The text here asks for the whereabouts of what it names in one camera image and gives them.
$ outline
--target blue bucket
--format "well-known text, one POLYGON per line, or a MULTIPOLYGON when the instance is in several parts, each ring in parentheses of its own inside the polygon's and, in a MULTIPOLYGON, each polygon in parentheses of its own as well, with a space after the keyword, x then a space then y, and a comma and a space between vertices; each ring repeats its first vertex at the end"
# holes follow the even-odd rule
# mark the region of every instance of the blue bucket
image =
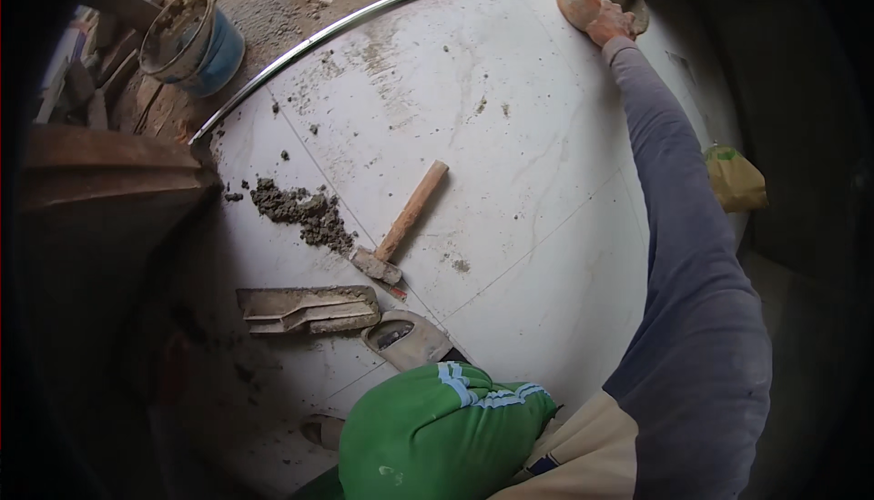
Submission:
POLYGON ((197 98, 218 92, 237 73, 246 52, 243 34, 216 7, 213 35, 210 36, 206 55, 193 74, 173 83, 197 98))

